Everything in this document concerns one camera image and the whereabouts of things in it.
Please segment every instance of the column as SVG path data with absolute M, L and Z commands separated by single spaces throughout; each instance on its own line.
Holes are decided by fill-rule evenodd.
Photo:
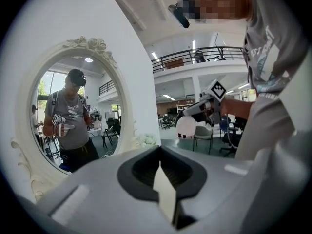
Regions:
M 199 102 L 199 99 L 200 99 L 199 94 L 201 93 L 201 89 L 200 89 L 198 76 L 193 76 L 192 80 L 193 80 L 193 86 L 194 86 L 195 102 Z

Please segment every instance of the white round object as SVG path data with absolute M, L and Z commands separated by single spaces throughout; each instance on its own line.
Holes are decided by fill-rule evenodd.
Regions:
M 182 136 L 193 136 L 195 134 L 196 121 L 191 116 L 183 116 L 176 124 L 178 134 Z

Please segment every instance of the gray pants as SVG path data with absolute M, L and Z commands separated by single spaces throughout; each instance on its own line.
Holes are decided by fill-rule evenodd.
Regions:
M 293 123 L 277 96 L 260 94 L 250 109 L 235 159 L 254 160 L 260 149 L 274 146 L 293 131 Z

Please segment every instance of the carved floral ornament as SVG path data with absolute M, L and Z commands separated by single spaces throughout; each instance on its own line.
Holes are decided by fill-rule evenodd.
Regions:
M 104 57 L 111 65 L 115 68 L 118 68 L 117 63 L 113 58 L 113 54 L 111 51 L 106 51 L 106 44 L 103 39 L 90 38 L 89 40 L 86 37 L 81 36 L 77 39 L 67 40 L 67 43 L 63 45 L 64 48 L 86 48 L 91 49 L 94 52 L 98 53 L 102 57 Z

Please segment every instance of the black metal railing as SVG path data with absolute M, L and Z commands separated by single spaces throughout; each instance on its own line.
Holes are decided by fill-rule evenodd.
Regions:
M 108 92 L 112 88 L 115 88 L 115 85 L 114 85 L 113 81 L 111 80 L 108 83 L 104 84 L 103 86 L 99 87 L 99 95 Z
M 242 48 L 222 46 L 184 50 L 152 60 L 153 73 L 199 62 L 235 59 L 243 59 Z

